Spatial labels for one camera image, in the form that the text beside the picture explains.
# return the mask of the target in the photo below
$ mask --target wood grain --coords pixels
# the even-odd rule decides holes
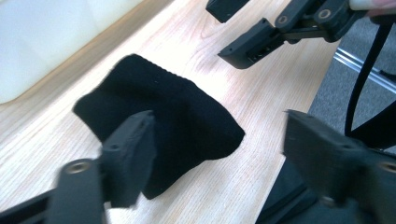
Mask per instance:
[[[0,211],[50,189],[63,164],[97,157],[100,143],[72,106],[120,58],[137,53],[195,82],[247,135],[231,156],[205,161],[156,199],[140,197],[135,208],[112,209],[108,218],[112,223],[254,223],[283,162],[284,111],[307,111],[337,44],[321,39],[285,44],[249,69],[237,70],[217,53],[260,18],[274,23],[288,1],[251,0],[227,23],[211,17],[206,3],[144,1],[33,89],[0,105]]]

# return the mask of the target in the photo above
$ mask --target light wood surface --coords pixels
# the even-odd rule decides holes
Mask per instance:
[[[337,44],[288,44],[247,70],[217,53],[289,1],[251,0],[227,23],[207,0],[146,0],[18,99],[0,105],[0,211],[52,188],[58,169],[96,158],[100,143],[72,113],[123,56],[137,53],[186,77],[224,105],[247,135],[234,154],[205,161],[154,200],[110,210],[111,223],[254,223],[274,184],[287,109],[307,111]]]

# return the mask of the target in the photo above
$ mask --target white container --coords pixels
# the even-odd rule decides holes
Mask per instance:
[[[0,104],[27,91],[141,1],[0,1]]]

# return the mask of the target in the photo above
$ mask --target gray carpet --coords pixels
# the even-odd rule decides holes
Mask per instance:
[[[364,60],[373,44],[377,29],[378,25],[371,23],[369,19],[359,20],[343,37],[339,48]],[[375,63],[375,67],[396,74],[395,25]],[[336,60],[332,60],[308,113],[343,133],[347,104],[357,77],[358,72]],[[386,90],[372,80],[367,80],[356,109],[353,128],[361,125],[395,100],[395,93]],[[396,152],[396,148],[390,148],[389,151]]]

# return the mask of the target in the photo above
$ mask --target black cable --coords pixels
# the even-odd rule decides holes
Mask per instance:
[[[355,86],[349,99],[349,104],[347,106],[345,136],[350,136],[351,134],[353,117],[355,115],[355,109],[359,101],[359,96],[361,95],[364,83],[366,82],[367,77],[370,75],[370,71],[375,64],[379,52],[381,52],[381,49],[384,47],[385,41],[388,38],[391,28],[392,24],[379,26],[374,43],[370,48],[369,54],[367,55],[361,71],[359,72],[358,79],[356,80]]]

